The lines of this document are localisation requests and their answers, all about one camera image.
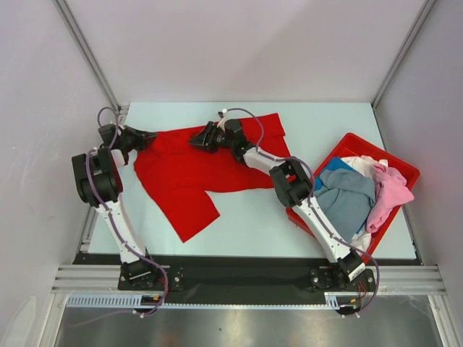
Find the white cloth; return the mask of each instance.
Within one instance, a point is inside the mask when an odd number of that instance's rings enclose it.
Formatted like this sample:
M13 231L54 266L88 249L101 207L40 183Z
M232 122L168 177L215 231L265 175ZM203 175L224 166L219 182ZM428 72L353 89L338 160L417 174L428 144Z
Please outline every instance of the white cloth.
M366 252L371 244L371 234L367 233L365 227L363 227L358 234L355 234L354 237L352 237L350 244Z
M387 159L381 159L380 161L376 161L368 155L362 155L361 157L344 157L341 158L341 160L344 161L348 166L353 168L355 171L360 172L365 177L373 177L373 174L375 173L373 164L380 163L385 167L388 167Z

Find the red cloth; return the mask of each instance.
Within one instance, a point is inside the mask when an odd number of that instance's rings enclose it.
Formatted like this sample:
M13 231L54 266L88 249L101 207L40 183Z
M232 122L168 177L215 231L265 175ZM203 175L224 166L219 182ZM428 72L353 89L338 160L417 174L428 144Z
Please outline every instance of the red cloth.
M277 113L259 117L265 130L260 146L281 157L289 156ZM260 137L253 118L241 119L249 141ZM158 204L183 242L220 216L205 192L238 192L272 188L268 175L238 163L230 150L207 153L188 144L203 127L161 132L153 144L139 152L134 167L148 195Z

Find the light blue tabletop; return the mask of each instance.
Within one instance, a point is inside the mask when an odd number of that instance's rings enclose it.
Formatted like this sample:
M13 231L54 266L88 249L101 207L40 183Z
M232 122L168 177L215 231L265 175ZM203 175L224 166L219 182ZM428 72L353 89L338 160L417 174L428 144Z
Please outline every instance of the light blue tabletop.
M193 127L217 120L217 111L231 107L247 108L256 115L279 113L291 154L305 160L314 170L347 132L383 147L368 103L132 103L125 124L147 131ZM236 111L227 116L243 118L247 114ZM123 199L136 232L151 254L324 257L317 241L288 220L272 189L209 192L221 216L182 243L139 182L133 169L135 159L134 151L129 165L119 170L124 185ZM100 217L93 230L89 253L118 253ZM374 255L389 259L415 258L402 210Z

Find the red plastic bin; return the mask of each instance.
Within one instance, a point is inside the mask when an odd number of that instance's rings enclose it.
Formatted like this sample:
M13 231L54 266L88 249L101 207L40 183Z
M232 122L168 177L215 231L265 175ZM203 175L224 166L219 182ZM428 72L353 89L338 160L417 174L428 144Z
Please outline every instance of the red plastic bin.
M360 155L369 155L375 160L387 159L389 166L396 168L400 171L402 176L407 180L407 188L412 189L413 185L420 176L420 171L411 166L408 163L394 157L393 155L387 153L386 151L372 145L368 141L365 141L361 137L358 137L356 134L347 133L341 140L341 142L331 151L328 157L322 162L318 167L317 171L314 173L315 176L318 176L325 166L328 165L332 157L350 157L350 156L360 156ZM379 230L372 234L370 248L368 248L368 253L372 254L376 247L379 245L379 242L383 238L386 230L391 225L392 220L399 212L400 206L396 206L391 214L389 215L386 222L379 228ZM295 223L297 226L301 227L303 230L308 232L313 236L312 231L307 227L305 222L299 217L291 208L286 209L286 214L290 221ZM366 263L369 260L369 257L363 256L363 261Z

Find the white wall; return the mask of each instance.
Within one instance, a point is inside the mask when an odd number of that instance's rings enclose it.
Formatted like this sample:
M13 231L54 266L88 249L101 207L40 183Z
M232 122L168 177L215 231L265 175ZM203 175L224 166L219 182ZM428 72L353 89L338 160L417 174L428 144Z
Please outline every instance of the white wall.
M3 1L0 46L1 340L27 297L41 317L77 245L85 206L71 156L97 144L105 99L52 1Z
M424 0L69 0L121 103L370 102Z
M463 322L463 2L440 1L378 115L389 150L421 178L410 204L427 263L437 263Z

